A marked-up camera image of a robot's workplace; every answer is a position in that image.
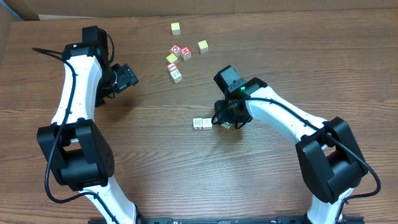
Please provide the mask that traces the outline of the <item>green F letter block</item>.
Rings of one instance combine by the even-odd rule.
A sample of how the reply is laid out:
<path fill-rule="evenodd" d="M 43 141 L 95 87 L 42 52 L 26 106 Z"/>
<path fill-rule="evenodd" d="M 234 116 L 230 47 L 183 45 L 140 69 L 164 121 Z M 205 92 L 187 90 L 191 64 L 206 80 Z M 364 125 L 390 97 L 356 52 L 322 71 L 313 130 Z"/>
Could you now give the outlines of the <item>green F letter block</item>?
<path fill-rule="evenodd" d="M 232 126 L 232 124 L 228 123 L 228 122 L 223 122 L 221 125 L 222 125 L 222 127 L 226 128 L 226 129 L 229 129 Z"/>

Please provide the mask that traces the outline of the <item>plain cream block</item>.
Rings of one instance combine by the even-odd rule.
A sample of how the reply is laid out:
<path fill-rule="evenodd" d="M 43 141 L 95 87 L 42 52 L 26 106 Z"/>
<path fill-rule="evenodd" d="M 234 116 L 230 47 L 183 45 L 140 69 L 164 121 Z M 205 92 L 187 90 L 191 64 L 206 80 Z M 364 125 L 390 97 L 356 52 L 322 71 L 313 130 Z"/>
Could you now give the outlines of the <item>plain cream block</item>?
<path fill-rule="evenodd" d="M 213 125 L 211 122 L 211 118 L 203 118 L 202 119 L 202 128 L 203 130 L 209 130 L 212 129 Z"/>

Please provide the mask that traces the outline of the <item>cream block red X side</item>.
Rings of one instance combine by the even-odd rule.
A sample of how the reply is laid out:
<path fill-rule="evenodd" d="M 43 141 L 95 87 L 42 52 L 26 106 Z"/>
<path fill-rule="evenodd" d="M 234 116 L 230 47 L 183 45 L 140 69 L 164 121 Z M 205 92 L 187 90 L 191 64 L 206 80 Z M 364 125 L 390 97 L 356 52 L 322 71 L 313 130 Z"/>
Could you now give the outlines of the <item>cream block red X side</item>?
<path fill-rule="evenodd" d="M 193 118 L 193 128 L 194 128 L 194 130 L 202 130 L 203 129 L 203 119 L 202 118 Z"/>

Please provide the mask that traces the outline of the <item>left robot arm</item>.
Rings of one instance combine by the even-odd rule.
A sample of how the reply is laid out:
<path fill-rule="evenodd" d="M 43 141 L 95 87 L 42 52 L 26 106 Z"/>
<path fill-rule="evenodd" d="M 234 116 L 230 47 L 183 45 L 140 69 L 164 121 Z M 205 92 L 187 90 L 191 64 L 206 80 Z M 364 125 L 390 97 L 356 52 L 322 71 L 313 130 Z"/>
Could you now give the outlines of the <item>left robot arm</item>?
<path fill-rule="evenodd" d="M 44 189 L 55 203 L 87 197 L 103 223 L 145 223 L 138 208 L 114 176 L 110 145 L 95 124 L 95 108 L 138 83 L 129 65 L 114 63 L 114 43 L 97 26 L 82 29 L 82 41 L 63 52 L 37 48 L 63 63 L 65 80 L 60 103 L 49 126 L 37 131 L 47 160 Z"/>

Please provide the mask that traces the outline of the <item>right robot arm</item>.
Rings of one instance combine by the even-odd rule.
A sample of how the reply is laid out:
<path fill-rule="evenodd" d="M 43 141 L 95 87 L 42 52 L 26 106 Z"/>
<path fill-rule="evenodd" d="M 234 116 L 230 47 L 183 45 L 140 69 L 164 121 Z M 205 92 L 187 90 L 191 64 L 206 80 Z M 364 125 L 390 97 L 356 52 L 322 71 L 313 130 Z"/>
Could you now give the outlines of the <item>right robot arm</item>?
<path fill-rule="evenodd" d="M 215 102 L 213 124 L 242 128 L 260 120 L 295 146 L 312 204 L 303 217 L 279 217 L 278 223 L 363 223 L 362 217 L 343 215 L 353 190 L 368 173 L 363 154 L 348 123 L 313 116 L 281 98 L 266 82 L 241 78 L 228 65 L 214 77 L 224 94 Z"/>

